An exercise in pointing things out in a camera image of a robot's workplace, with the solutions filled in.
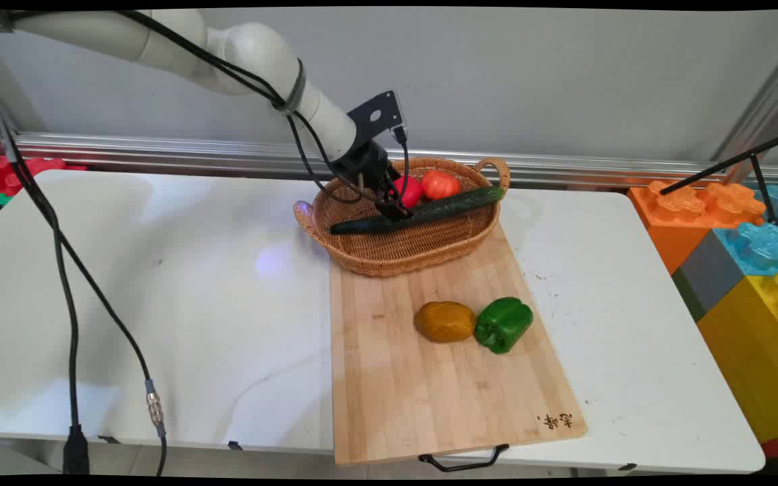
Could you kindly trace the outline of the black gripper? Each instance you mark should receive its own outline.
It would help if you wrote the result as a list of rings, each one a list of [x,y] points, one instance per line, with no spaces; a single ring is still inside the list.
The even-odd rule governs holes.
[[[413,210],[403,203],[407,179],[394,178],[393,166],[385,149],[370,140],[330,164],[332,169],[350,184],[371,190],[378,200],[378,212],[390,221],[413,216]]]

